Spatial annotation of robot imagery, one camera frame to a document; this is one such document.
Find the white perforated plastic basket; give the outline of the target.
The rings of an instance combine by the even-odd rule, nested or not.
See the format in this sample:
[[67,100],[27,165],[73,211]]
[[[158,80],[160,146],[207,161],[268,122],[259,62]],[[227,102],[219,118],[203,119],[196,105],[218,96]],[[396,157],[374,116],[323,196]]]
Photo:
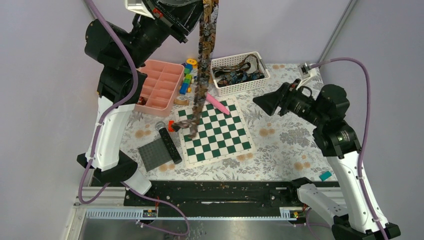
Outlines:
[[270,78],[257,51],[215,58],[211,61],[211,74],[220,97],[263,88]]

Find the brown floral patterned tie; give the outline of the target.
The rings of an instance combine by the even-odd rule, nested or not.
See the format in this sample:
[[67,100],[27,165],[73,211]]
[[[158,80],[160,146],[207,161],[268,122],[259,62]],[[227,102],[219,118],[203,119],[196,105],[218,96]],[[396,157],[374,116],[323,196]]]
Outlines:
[[200,124],[202,110],[207,98],[211,79],[211,57],[216,43],[218,13],[218,0],[203,1],[203,14],[199,20],[197,83],[194,91],[192,116],[190,119],[172,124],[176,131],[189,129],[188,137],[190,139],[197,136],[198,125]]

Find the pink divided organizer tray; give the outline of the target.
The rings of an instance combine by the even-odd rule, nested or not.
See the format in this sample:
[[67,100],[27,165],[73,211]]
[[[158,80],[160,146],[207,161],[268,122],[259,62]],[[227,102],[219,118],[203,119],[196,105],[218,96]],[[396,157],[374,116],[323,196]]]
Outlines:
[[147,75],[140,93],[147,102],[136,104],[134,110],[158,117],[169,116],[184,79],[183,65],[148,59],[138,71]]

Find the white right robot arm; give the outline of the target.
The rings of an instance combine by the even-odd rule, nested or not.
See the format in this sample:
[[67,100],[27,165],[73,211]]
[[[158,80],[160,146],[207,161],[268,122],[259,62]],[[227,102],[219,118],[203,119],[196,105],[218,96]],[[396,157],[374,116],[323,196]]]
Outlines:
[[312,136],[326,157],[340,186],[345,206],[323,194],[306,177],[295,179],[287,191],[293,206],[302,203],[314,210],[331,228],[336,240],[391,240],[401,235],[373,194],[364,165],[365,141],[359,141],[345,121],[350,106],[346,91],[334,84],[324,85],[317,97],[305,95],[307,78],[283,83],[278,90],[257,96],[253,102],[267,115],[293,113],[314,126]]

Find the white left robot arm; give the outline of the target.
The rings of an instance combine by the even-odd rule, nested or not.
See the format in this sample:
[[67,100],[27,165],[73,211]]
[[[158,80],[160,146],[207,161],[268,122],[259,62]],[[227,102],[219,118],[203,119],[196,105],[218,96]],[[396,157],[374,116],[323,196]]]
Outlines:
[[100,74],[98,110],[91,144],[78,156],[84,167],[94,169],[102,183],[123,183],[136,191],[144,206],[152,204],[155,192],[138,164],[120,149],[130,115],[147,79],[139,68],[168,37],[185,43],[204,7],[199,0],[127,0],[134,13],[132,29],[126,31],[108,22],[88,0],[95,16],[85,32],[85,54],[103,66]]

